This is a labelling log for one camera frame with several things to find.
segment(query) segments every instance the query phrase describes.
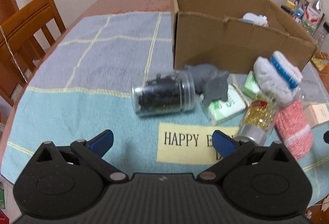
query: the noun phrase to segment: yellow label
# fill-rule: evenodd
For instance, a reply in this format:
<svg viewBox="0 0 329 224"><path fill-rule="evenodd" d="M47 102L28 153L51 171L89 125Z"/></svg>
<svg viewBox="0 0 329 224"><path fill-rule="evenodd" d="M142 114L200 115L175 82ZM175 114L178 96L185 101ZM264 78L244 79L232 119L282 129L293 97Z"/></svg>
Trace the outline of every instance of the yellow label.
<svg viewBox="0 0 329 224"><path fill-rule="evenodd" d="M234 137L238 127L159 124L157 162L206 165L215 164L221 156L213 148L212 134L220 130Z"/></svg>

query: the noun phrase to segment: open cardboard box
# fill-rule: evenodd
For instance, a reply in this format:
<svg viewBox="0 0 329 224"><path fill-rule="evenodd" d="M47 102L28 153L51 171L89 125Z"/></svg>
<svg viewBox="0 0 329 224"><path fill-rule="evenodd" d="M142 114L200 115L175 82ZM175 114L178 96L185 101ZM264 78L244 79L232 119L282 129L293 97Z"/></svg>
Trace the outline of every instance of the open cardboard box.
<svg viewBox="0 0 329 224"><path fill-rule="evenodd" d="M252 12L266 15L269 27L240 21ZM300 70L316 49L315 40L270 0L172 0L174 68L211 63L247 74L258 56L281 51Z"/></svg>

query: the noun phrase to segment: chair backrest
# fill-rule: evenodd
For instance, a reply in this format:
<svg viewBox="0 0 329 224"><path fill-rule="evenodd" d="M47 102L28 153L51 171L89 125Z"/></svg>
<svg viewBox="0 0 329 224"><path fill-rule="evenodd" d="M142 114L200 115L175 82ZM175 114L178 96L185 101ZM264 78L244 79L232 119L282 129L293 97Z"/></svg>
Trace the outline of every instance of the chair backrest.
<svg viewBox="0 0 329 224"><path fill-rule="evenodd" d="M18 56L19 59L22 59L26 63L27 68L32 72L36 67L30 55L26 53L22 45L27 40L30 40L37 55L42 58L45 52L35 39L34 34L41 29L48 43L52 46L55 39L46 26L46 23L52 19L55 20L60 33L64 33L66 28L54 0L33 0L1 25L13 54L15 57ZM4 65L9 74L23 87L26 82L17 66L13 64L11 53L1 33L0 62Z"/></svg>

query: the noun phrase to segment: black contents in jar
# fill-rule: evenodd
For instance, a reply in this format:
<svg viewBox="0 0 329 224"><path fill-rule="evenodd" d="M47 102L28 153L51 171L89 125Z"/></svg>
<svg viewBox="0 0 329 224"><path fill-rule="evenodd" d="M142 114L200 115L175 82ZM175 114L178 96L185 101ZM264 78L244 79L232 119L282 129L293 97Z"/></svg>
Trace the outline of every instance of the black contents in jar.
<svg viewBox="0 0 329 224"><path fill-rule="evenodd" d="M148 80L138 97L140 113L161 113L163 111L180 111L184 101L183 82L178 74L161 78L157 74Z"/></svg>

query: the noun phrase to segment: glass jar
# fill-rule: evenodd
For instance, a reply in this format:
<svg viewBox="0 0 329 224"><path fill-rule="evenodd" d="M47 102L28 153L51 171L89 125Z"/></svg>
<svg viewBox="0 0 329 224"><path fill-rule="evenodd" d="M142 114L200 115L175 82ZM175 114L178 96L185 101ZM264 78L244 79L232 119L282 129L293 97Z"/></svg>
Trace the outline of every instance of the glass jar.
<svg viewBox="0 0 329 224"><path fill-rule="evenodd" d="M264 94L256 95L248 107L235 140L251 141L255 145L263 146L272 133L277 111L277 103L272 98Z"/></svg>
<svg viewBox="0 0 329 224"><path fill-rule="evenodd" d="M177 70L132 79L133 108L139 116L190 111L195 106L195 86L189 71Z"/></svg>
<svg viewBox="0 0 329 224"><path fill-rule="evenodd" d="M329 33L329 24L328 22L324 22L322 29L319 31L318 35L315 38L318 51L321 51L322 43L325 37L328 35L328 33Z"/></svg>

